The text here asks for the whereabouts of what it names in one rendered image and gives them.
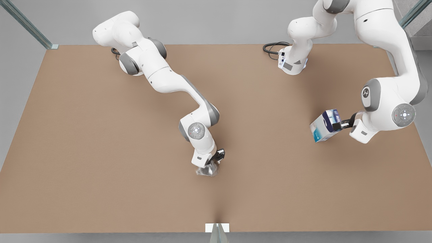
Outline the blue and white box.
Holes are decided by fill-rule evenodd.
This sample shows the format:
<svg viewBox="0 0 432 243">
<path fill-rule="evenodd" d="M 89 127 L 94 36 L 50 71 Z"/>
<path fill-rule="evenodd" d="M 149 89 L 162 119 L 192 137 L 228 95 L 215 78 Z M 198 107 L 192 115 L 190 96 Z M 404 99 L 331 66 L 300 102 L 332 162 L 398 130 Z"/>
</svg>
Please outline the blue and white box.
<svg viewBox="0 0 432 243">
<path fill-rule="evenodd" d="M 330 137 L 338 132 L 333 132 L 332 123 L 340 123 L 341 118 L 337 109 L 330 109 L 324 111 L 315 121 L 313 121 L 309 128 L 312 132 L 315 142 L 328 140 Z"/>
</svg>

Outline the silver grey object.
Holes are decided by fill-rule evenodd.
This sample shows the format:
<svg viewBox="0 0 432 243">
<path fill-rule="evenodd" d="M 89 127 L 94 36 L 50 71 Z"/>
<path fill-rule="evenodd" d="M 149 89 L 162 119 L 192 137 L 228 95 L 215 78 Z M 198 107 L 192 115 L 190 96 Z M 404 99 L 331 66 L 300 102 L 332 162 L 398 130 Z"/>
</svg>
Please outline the silver grey object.
<svg viewBox="0 0 432 243">
<path fill-rule="evenodd" d="M 218 162 L 210 162 L 207 165 L 205 165 L 204 168 L 197 168 L 196 174 L 200 176 L 210 176 L 214 177 L 217 176 L 219 173 L 219 163 Z"/>
</svg>

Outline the silver frame post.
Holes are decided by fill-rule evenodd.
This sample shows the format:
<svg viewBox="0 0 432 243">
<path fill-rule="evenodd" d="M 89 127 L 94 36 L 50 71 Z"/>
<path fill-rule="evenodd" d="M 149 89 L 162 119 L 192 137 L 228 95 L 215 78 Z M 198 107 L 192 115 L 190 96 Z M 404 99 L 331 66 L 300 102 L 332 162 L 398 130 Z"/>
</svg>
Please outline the silver frame post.
<svg viewBox="0 0 432 243">
<path fill-rule="evenodd" d="M 404 29 L 411 23 L 426 7 L 432 3 L 432 0 L 419 0 L 413 7 L 404 15 L 399 24 Z"/>
<path fill-rule="evenodd" d="M 230 232 L 229 223 L 206 223 L 205 232 L 211 233 L 210 243 L 229 243 L 226 232 Z"/>
<path fill-rule="evenodd" d="M 44 48 L 47 50 L 58 49 L 59 45 L 51 43 L 10 0 L 0 0 L 0 6 L 17 20 Z"/>
</svg>

